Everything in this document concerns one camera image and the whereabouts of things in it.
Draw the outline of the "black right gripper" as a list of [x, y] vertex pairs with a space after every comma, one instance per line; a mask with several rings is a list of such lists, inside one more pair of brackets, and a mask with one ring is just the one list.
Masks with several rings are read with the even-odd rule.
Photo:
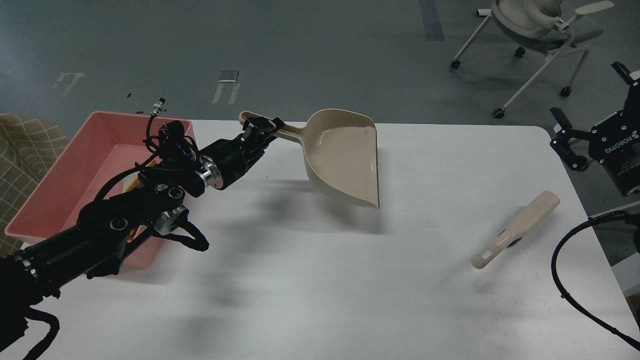
[[[624, 197], [639, 192], [640, 187], [640, 80], [639, 71], [630, 71], [624, 64], [615, 61], [611, 67], [628, 85], [622, 111], [611, 114], [592, 126], [590, 132], [574, 129], [566, 114], [559, 107], [550, 112], [558, 124], [550, 146], [560, 160], [571, 171], [584, 172], [590, 164], [598, 162]], [[571, 146], [589, 142], [588, 155], [574, 153]]]

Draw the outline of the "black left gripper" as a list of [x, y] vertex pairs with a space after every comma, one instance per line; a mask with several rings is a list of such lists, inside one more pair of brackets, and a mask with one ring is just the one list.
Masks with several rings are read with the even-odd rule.
[[215, 166], [210, 186], [223, 191], [242, 178], [263, 157], [274, 134], [284, 125], [280, 118], [249, 117], [243, 123], [242, 137], [218, 139], [202, 148], [199, 154], [204, 162]]

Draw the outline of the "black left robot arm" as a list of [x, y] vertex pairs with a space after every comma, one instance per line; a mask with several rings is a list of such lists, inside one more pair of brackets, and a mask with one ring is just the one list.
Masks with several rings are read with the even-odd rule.
[[124, 260], [151, 237], [171, 240], [204, 252], [210, 242], [188, 219], [185, 196], [201, 196], [207, 187], [223, 191], [243, 177], [265, 154], [285, 123], [252, 116], [233, 139], [218, 139], [199, 149], [178, 120], [163, 123], [151, 135], [164, 98], [153, 106], [144, 145], [150, 157], [110, 178], [79, 212], [73, 227], [1, 260], [1, 349], [20, 338], [29, 321], [49, 326], [25, 355], [38, 359], [60, 330], [59, 319], [38, 309], [46, 297], [76, 278], [117, 275]]

